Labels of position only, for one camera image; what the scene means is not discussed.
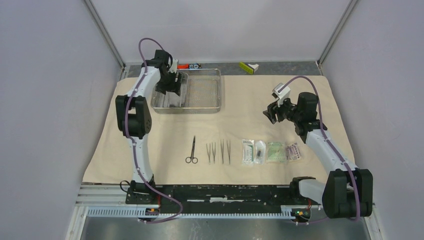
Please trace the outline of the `stainless steel tray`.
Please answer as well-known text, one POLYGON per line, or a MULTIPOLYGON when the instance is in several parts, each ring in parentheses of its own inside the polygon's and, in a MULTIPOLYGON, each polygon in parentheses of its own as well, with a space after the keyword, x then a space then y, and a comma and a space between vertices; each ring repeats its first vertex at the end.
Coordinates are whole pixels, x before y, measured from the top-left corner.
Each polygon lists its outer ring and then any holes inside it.
POLYGON ((151 106, 154 109, 182 108, 185 106, 189 75, 180 71, 176 76, 178 80, 181 80, 180 95, 174 92, 166 92, 163 94, 153 90, 151 95, 151 106))

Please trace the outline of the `wire mesh steel basket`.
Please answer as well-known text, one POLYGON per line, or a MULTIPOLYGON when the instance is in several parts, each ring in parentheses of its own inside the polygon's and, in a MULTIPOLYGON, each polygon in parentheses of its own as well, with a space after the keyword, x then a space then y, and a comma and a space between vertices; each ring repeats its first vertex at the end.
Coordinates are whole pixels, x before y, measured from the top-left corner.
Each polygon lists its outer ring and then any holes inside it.
POLYGON ((220 111, 222 101, 221 71, 211 69, 180 69, 188 74, 184 107, 152 109, 158 114, 214 114, 220 111))

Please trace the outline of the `clear plastic bag item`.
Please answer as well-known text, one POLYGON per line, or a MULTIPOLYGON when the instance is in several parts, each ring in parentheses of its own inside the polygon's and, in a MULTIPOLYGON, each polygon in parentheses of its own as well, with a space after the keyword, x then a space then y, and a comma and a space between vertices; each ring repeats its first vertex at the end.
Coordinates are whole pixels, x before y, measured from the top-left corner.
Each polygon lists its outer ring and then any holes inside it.
POLYGON ((254 163, 263 165, 265 161, 267 145, 264 141, 258 140, 255 142, 254 146, 255 146, 254 163))

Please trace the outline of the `green printed gauze packet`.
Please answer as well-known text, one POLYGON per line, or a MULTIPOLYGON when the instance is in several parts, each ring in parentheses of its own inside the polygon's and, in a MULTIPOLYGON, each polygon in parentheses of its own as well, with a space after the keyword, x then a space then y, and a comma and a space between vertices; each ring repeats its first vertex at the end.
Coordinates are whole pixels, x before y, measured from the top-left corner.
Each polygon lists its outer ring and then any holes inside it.
POLYGON ((285 163, 287 161, 286 144, 283 142, 268 142, 266 152, 267 163, 285 163))

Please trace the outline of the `dark packet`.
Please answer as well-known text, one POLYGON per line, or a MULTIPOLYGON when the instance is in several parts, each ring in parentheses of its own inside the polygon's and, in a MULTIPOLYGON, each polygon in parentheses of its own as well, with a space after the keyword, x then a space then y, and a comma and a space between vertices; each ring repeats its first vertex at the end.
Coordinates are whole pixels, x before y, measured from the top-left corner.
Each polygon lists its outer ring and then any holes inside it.
POLYGON ((288 144, 285 151, 288 162, 296 162, 302 159, 302 154, 297 142, 288 144))

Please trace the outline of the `white pouch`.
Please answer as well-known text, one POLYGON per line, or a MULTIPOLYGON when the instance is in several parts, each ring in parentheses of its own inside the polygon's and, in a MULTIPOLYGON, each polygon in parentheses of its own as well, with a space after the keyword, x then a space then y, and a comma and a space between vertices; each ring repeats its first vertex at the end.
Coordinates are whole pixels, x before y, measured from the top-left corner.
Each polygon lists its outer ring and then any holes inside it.
POLYGON ((252 139, 242 139, 242 164, 253 165, 255 155, 255 142, 252 139))

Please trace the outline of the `beige cloth wrap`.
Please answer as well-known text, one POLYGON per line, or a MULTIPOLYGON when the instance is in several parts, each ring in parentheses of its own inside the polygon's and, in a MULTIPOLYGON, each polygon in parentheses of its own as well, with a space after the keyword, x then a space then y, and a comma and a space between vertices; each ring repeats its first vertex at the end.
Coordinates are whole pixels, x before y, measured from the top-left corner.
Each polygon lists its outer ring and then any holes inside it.
POLYGON ((214 114, 158 114, 151 111, 148 155, 157 185, 225 184, 285 185, 294 177, 326 182, 327 173, 314 152, 295 132, 294 124, 272 124, 263 111, 274 101, 272 90, 289 82, 290 99, 317 89, 323 116, 334 143, 350 160, 354 153, 330 84, 324 76, 294 79, 288 75, 226 75, 222 77, 223 104, 214 114), (197 164, 186 163, 196 137, 197 164), (242 139, 298 143, 302 158, 286 163, 242 164, 242 139), (231 142, 231 164, 222 164, 220 140, 231 142), (209 164, 206 144, 216 143, 216 163, 209 164))

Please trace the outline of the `green white brush tool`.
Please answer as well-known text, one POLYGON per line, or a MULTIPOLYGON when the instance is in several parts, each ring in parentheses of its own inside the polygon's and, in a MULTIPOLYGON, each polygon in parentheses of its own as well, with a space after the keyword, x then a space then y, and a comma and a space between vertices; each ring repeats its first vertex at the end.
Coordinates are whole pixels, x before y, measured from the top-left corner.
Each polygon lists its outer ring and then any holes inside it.
POLYGON ((239 67, 246 73, 253 75, 259 69, 259 64, 239 62, 239 67))

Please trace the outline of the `long steel tweezers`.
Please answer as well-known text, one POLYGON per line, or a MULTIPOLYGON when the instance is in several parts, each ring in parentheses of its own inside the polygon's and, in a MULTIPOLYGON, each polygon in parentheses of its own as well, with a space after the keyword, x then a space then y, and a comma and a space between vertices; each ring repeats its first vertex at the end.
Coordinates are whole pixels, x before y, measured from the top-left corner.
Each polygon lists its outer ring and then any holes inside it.
POLYGON ((221 153, 221 162, 225 163, 225 157, 227 157, 227 162, 231 164, 231 141, 223 139, 220 140, 220 153, 221 153))

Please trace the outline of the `steel surgical forceps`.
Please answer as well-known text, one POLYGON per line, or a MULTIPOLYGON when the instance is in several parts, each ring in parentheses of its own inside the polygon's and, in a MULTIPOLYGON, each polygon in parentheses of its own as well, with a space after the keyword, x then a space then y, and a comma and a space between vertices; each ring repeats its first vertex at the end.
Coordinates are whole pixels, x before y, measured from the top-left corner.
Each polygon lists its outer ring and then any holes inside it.
POLYGON ((216 150, 217 145, 215 142, 207 143, 206 144, 206 154, 208 157, 208 163, 209 164, 215 164, 216 163, 216 150))

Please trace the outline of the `steel surgical scissors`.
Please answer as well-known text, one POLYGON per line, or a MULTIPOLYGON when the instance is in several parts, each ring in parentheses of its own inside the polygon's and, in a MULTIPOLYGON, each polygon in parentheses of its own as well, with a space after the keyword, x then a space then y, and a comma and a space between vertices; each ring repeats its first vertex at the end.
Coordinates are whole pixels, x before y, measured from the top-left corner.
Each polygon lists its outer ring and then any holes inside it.
POLYGON ((185 162, 187 164, 197 164, 198 163, 198 158, 195 157, 195 148, 196 148, 196 136, 193 137, 192 140, 192 147, 191 147, 191 152, 190 155, 188 157, 185 158, 185 162))

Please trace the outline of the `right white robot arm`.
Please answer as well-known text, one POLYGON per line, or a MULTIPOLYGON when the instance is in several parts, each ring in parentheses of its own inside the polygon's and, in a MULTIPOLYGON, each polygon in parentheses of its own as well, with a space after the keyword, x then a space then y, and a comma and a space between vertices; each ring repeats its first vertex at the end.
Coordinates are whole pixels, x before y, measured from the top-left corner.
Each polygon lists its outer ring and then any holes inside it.
POLYGON ((294 187, 288 191, 289 199, 302 204, 309 198, 321 204, 330 219, 369 217, 373 212, 372 173, 349 161, 333 142, 321 121, 321 102, 316 94, 301 92, 296 104, 289 95, 289 92, 274 91, 275 101, 263 114, 272 124, 292 122, 296 134, 314 152, 328 174, 326 183, 313 177, 294 178, 291 182, 294 187))

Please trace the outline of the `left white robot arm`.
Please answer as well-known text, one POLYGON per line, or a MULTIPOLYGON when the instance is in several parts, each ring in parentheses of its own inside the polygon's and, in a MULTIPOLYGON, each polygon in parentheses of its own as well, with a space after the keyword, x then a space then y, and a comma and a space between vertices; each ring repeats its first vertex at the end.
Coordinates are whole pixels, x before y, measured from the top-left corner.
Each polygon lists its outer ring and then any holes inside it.
POLYGON ((158 195, 150 166, 148 136, 152 117, 148 98, 152 92, 181 95, 182 78, 177 72, 178 60, 163 49, 142 64, 139 79, 125 95, 115 98, 118 129, 127 138, 133 155, 133 177, 127 194, 139 197, 145 204, 153 203, 158 195))

